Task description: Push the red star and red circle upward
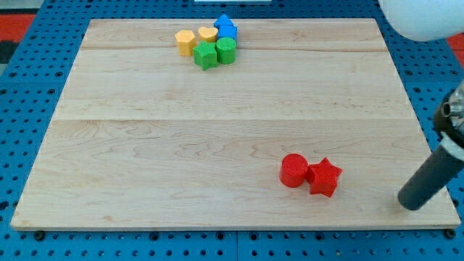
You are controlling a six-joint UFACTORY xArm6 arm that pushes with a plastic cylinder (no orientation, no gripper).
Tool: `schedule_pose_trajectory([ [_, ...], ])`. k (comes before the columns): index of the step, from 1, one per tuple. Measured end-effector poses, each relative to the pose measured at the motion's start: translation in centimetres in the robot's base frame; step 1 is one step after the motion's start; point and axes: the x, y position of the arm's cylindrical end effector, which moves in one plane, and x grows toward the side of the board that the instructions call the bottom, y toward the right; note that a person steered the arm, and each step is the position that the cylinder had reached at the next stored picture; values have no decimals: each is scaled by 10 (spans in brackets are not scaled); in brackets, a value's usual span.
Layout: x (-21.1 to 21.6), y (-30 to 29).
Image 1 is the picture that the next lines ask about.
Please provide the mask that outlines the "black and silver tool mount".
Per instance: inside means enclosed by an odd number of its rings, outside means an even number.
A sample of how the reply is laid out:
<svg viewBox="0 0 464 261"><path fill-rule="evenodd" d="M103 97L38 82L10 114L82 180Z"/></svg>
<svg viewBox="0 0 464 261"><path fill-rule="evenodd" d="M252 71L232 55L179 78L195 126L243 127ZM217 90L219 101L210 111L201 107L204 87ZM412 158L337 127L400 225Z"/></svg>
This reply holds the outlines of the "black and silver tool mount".
<svg viewBox="0 0 464 261"><path fill-rule="evenodd" d="M435 131L442 138L440 145L463 161L463 81L442 99L433 120Z"/></svg>

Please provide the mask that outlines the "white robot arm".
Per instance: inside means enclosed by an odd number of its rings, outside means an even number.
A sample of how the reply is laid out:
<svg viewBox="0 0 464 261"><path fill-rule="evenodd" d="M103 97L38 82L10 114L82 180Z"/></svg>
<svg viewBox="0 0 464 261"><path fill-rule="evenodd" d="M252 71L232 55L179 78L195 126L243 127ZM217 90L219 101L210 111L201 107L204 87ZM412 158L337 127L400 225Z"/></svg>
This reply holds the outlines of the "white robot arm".
<svg viewBox="0 0 464 261"><path fill-rule="evenodd" d="M463 0L380 0L379 5L393 29L413 41L463 32ZM463 170L462 83L445 96L433 121L441 141L397 195L408 210L419 210Z"/></svg>

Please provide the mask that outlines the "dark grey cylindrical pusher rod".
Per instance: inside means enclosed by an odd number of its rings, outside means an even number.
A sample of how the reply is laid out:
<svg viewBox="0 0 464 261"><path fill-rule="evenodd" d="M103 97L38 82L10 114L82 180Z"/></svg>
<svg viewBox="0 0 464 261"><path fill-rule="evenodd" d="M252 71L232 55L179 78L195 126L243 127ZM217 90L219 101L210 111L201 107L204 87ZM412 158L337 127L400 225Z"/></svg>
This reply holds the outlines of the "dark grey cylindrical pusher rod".
<svg viewBox="0 0 464 261"><path fill-rule="evenodd" d="M440 144L399 190L399 203L419 210L463 169L463 148Z"/></svg>

